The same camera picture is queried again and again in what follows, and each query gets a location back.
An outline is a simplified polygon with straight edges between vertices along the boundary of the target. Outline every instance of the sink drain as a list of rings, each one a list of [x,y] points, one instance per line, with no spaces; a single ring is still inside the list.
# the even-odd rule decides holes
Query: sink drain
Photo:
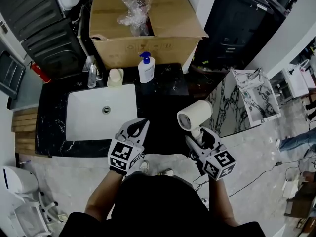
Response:
[[[109,114],[110,111],[111,111],[110,106],[105,106],[105,107],[103,107],[103,109],[102,109],[103,114]]]

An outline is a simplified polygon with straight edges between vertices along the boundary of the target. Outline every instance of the red fire extinguisher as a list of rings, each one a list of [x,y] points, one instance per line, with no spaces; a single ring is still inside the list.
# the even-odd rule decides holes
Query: red fire extinguisher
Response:
[[[31,62],[31,69],[38,74],[44,82],[51,82],[51,78],[49,78],[34,61]]]

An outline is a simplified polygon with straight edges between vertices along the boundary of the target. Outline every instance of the black appliance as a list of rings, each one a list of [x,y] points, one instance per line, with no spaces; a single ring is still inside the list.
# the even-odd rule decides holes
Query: black appliance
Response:
[[[245,47],[267,14],[274,12],[265,0],[215,0],[194,64],[218,69],[243,65]]]
[[[27,54],[52,79],[82,71],[86,56],[78,29],[56,0],[0,0],[0,11]]]

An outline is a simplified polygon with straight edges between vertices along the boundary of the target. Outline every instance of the cardboard box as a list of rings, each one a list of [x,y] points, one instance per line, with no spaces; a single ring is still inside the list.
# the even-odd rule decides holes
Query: cardboard box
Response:
[[[155,36],[134,37],[129,26],[117,23],[127,12],[121,0],[93,0],[89,34],[108,69],[138,66],[144,51],[156,64],[183,65],[207,37],[188,0],[153,0],[148,14]]]

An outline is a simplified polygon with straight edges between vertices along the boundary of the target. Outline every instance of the bottle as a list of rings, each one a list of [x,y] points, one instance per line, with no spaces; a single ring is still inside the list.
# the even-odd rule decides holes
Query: bottle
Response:
[[[155,59],[150,57],[150,52],[143,52],[139,57],[144,58],[138,65],[139,80],[141,83],[148,83],[154,78]]]

